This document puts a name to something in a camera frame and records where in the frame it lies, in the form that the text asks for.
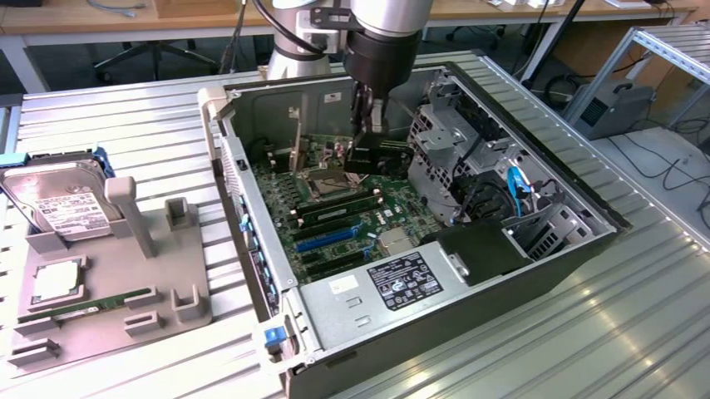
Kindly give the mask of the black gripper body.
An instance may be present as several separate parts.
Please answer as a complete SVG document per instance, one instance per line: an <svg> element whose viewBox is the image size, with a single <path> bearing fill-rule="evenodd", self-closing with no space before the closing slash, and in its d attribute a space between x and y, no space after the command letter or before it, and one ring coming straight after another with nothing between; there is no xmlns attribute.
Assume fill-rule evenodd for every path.
<svg viewBox="0 0 710 399"><path fill-rule="evenodd" d="M420 32L404 37L387 37L370 31L347 33L346 72L371 90L375 99L384 99L408 81L419 43Z"/></svg>

